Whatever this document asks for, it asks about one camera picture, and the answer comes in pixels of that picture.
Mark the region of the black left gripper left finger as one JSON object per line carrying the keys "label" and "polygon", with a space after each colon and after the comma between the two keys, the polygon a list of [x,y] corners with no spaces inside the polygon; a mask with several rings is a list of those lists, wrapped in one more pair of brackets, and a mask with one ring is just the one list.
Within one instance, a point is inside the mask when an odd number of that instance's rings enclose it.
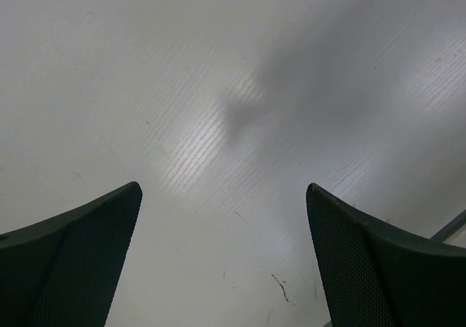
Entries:
{"label": "black left gripper left finger", "polygon": [[104,326],[142,201],[135,181],[1,235],[2,326]]}

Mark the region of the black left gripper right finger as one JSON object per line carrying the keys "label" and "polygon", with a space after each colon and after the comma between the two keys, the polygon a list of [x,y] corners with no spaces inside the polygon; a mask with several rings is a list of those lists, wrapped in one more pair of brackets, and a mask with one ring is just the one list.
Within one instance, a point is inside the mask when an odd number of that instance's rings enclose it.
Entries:
{"label": "black left gripper right finger", "polygon": [[464,326],[465,249],[370,216],[317,184],[307,216],[333,326]]}

